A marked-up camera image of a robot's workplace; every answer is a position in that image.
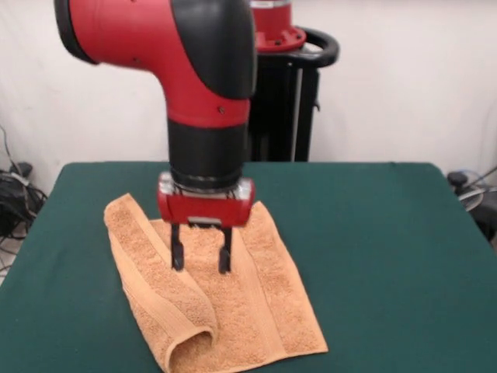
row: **metal stand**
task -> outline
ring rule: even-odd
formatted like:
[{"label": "metal stand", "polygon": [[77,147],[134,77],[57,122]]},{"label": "metal stand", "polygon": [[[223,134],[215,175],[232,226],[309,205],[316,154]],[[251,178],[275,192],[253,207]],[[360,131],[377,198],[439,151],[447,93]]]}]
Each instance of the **metal stand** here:
[{"label": "metal stand", "polygon": [[339,45],[327,34],[303,29],[307,43],[286,53],[258,56],[258,76],[248,123],[247,159],[253,162],[307,162],[317,103],[319,68],[334,64]]}]

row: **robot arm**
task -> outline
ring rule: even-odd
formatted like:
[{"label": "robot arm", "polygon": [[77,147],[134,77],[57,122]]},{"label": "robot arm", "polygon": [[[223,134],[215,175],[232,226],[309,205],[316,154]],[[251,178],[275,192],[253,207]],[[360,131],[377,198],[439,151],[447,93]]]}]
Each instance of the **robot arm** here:
[{"label": "robot arm", "polygon": [[54,0],[66,49],[91,64],[153,73],[166,99],[170,173],[158,205],[172,224],[172,265],[183,267],[179,225],[217,226],[220,272],[230,270],[231,227],[249,219],[242,178],[255,90],[254,25],[246,0]]}]

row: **towel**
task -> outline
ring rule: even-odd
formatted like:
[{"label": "towel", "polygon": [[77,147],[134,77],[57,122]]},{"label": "towel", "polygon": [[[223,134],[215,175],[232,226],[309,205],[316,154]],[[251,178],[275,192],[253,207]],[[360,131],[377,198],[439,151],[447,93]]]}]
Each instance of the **towel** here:
[{"label": "towel", "polygon": [[231,273],[217,272],[223,235],[182,226],[185,270],[171,269],[170,226],[126,194],[105,209],[130,309],[171,373],[231,373],[328,351],[297,268],[261,202],[233,231]]}]

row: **green tablecloth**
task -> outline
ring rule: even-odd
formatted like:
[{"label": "green tablecloth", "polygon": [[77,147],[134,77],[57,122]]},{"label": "green tablecloth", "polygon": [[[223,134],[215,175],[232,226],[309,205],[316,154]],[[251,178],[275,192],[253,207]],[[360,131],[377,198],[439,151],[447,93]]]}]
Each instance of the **green tablecloth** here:
[{"label": "green tablecloth", "polygon": [[[73,164],[0,287],[0,371],[157,372],[109,249],[103,209],[158,217],[165,164]],[[497,371],[497,259],[438,169],[248,164],[328,341],[261,372]]]}]

